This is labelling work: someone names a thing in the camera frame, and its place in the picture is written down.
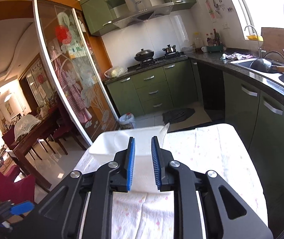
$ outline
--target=yellow basket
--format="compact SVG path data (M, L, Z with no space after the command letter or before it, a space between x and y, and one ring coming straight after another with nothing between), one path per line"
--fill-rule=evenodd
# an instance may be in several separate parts
M255 36L255 35L247 36L247 38L248 38L249 40L256 40L256 41L257 41L257 36ZM263 37L259 35L259 36L258 36L258 41L264 41Z

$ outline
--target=metal screw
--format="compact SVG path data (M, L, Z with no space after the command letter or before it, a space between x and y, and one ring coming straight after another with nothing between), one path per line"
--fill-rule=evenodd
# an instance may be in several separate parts
M212 171L212 170L208 171L207 174L211 178L216 178L217 177L217 173L215 171Z
M108 166L109 166L110 168L116 168L116 167L119 166L119 164L118 164L117 162L109 162Z
M80 172L79 171L73 171L70 174L71 178L79 178L80 177Z
M170 165L172 167L179 167L180 166L180 162L178 162L178 161L170 161Z

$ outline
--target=sliding glass door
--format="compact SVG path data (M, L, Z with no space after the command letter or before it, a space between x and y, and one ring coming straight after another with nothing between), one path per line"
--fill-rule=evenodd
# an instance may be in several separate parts
M73 122L92 144L99 134L119 126L76 12L37 0L33 8L46 70Z

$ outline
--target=range hood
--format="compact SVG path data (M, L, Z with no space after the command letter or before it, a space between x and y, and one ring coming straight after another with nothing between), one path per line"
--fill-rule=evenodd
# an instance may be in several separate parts
M174 3L162 3L152 6L150 0L125 0L129 14L112 21L118 28L125 28L135 23L150 20L171 13Z

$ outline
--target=white tile backsplash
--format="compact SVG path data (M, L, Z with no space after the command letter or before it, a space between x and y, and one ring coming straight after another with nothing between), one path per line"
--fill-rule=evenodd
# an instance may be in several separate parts
M134 56L143 49L154 51L154 58L164 55L163 48L176 45L176 50L193 44L195 27L190 10L171 12L102 36L112 66L130 67L138 64Z

